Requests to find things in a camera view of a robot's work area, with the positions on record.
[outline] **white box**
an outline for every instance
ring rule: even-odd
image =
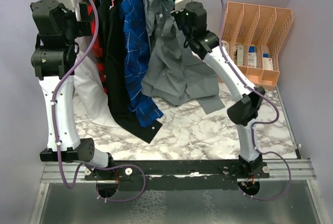
[[[244,56],[244,46],[239,44],[237,46],[237,53],[236,53],[237,65],[243,66],[243,56]]]
[[[273,61],[271,58],[263,57],[262,61],[264,62],[264,69],[273,70]]]
[[[252,68],[257,67],[257,53],[256,52],[250,52],[248,54],[248,66]]]

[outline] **bolt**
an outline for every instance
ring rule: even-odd
[[[85,174],[86,176],[90,176],[91,173],[92,173],[92,172],[91,172],[89,169],[85,169],[85,171],[84,171],[84,174]]]
[[[263,171],[264,173],[269,173],[269,172],[270,172],[270,168],[269,168],[268,166],[263,166],[263,167],[262,167],[262,171]]]

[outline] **marble surface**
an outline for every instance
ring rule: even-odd
[[[266,95],[277,105],[280,118],[272,125],[257,125],[259,147],[263,152],[275,151],[284,158],[296,158],[277,92],[268,91]],[[172,107],[162,99],[154,98],[164,113],[159,119],[163,126],[154,140],[147,144],[122,128],[108,128],[90,122],[79,97],[75,95],[76,128],[81,138],[92,137],[98,149],[110,152],[117,160],[235,159],[239,155],[238,133],[226,112],[234,102],[223,83],[220,83],[220,98],[226,108],[209,115],[196,101]],[[274,109],[264,101],[258,120],[274,118]],[[265,158],[277,157],[267,155]]]

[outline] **metal rail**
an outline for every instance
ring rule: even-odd
[[[260,181],[269,181],[269,180],[288,180],[288,170],[286,165],[282,160],[278,159],[269,159],[264,160],[267,163],[267,166],[270,169],[270,178],[260,179]],[[288,159],[287,160],[290,169],[292,180],[314,180],[316,179],[316,174],[314,172],[312,163],[309,159]],[[74,177],[74,172],[76,170],[76,164],[64,164],[63,169],[68,181],[72,181]],[[84,179],[84,170],[85,167],[81,167],[77,183],[96,183],[96,181],[86,181]],[[114,181],[97,181],[99,183],[114,183]],[[59,168],[57,163],[46,163],[41,179],[41,183],[62,183]]]

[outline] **gray jacket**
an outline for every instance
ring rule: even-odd
[[[170,11],[171,0],[144,0],[151,57],[142,93],[172,105],[196,99],[206,114],[222,109],[216,73],[184,48],[185,36]]]

